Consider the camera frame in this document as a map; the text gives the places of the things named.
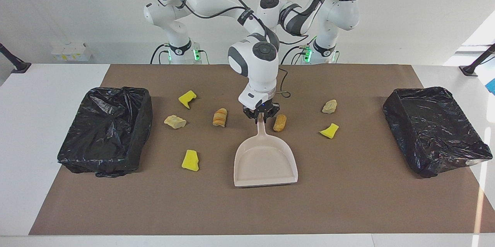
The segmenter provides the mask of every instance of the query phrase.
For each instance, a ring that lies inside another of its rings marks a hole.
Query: yellow sponge
[[[184,95],[182,95],[181,97],[179,97],[179,101],[184,106],[186,106],[187,109],[191,109],[191,108],[189,108],[189,102],[191,100],[195,99],[196,97],[197,97],[196,94],[192,90],[189,90]]]
[[[198,159],[196,150],[187,150],[184,161],[182,161],[182,167],[197,172],[200,169],[198,162],[200,162],[200,160]]]
[[[334,138],[334,135],[335,135],[335,132],[337,132],[337,129],[339,129],[339,126],[332,123],[332,125],[330,125],[329,128],[327,128],[327,129],[325,129],[323,131],[320,131],[320,133],[323,136],[327,136],[329,138]]]

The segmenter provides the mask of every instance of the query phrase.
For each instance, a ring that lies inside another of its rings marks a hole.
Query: black stand
[[[490,55],[493,55],[494,52],[495,52],[495,44],[490,46],[490,48],[488,48],[488,50],[486,50],[483,54],[481,54],[481,56],[479,56],[472,64],[468,66],[459,66],[459,68],[464,73],[464,75],[476,77],[478,75],[474,73],[474,69],[478,65],[480,65],[484,60],[486,60],[486,58],[490,57]]]
[[[30,62],[23,62],[20,58],[14,56],[2,43],[0,43],[0,53],[2,53],[15,67],[11,73],[24,73],[31,66]]]

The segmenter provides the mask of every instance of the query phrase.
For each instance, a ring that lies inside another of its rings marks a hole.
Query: table
[[[489,246],[495,242],[494,234],[472,236],[462,235],[293,235],[293,236],[118,236],[118,237],[23,237],[27,235],[44,197],[60,167],[52,157],[39,155],[29,165],[16,167],[24,161],[22,157],[12,155],[24,153],[58,152],[65,138],[74,111],[82,96],[92,87],[100,85],[108,65],[44,65],[35,64],[23,75],[12,75],[0,87],[0,145],[4,146],[0,165],[0,243],[5,245],[63,245],[67,242],[81,242],[81,245],[103,242],[122,242],[138,245],[147,242],[150,245],[192,245],[195,242],[208,245],[362,245],[389,246],[401,242],[407,244],[439,246],[471,246],[478,241],[479,246]],[[495,125],[493,118],[495,101],[476,78],[465,78],[456,67],[415,66],[417,75],[425,87],[441,85],[449,89],[474,128],[485,141],[490,141],[494,149]],[[56,91],[48,95],[46,88]],[[15,134],[24,134],[29,143],[19,143]],[[45,165],[43,169],[36,164]],[[485,187],[488,199],[495,201],[495,172],[493,161],[472,167],[473,173]]]

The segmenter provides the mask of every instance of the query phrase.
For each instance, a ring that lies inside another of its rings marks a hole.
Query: dustpan handle
[[[266,135],[265,120],[263,120],[263,113],[258,115],[258,136]]]

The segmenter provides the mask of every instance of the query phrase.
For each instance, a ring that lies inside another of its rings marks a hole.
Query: black trash bag
[[[96,87],[77,111],[58,153],[58,162],[73,173],[118,177],[138,169],[150,134],[152,101],[146,89]]]
[[[443,87],[396,89],[383,112],[407,163],[424,178],[492,158],[488,145]]]

